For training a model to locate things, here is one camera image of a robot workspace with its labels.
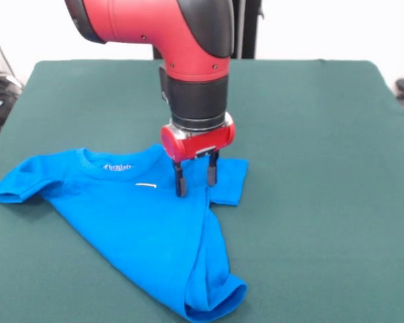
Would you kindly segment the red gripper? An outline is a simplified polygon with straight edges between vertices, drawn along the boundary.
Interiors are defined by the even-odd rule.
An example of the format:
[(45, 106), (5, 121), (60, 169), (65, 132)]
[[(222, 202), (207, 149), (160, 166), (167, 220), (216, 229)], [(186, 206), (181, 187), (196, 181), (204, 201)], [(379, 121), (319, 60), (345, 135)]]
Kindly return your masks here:
[(203, 132), (184, 131), (171, 122), (161, 129), (162, 146), (172, 161), (175, 175), (176, 195), (185, 197), (187, 183), (181, 162), (195, 159), (206, 153), (209, 154), (207, 183), (214, 186), (217, 183), (217, 161), (219, 150), (229, 146), (236, 136), (236, 126), (232, 116), (227, 112), (225, 123), (216, 128)]

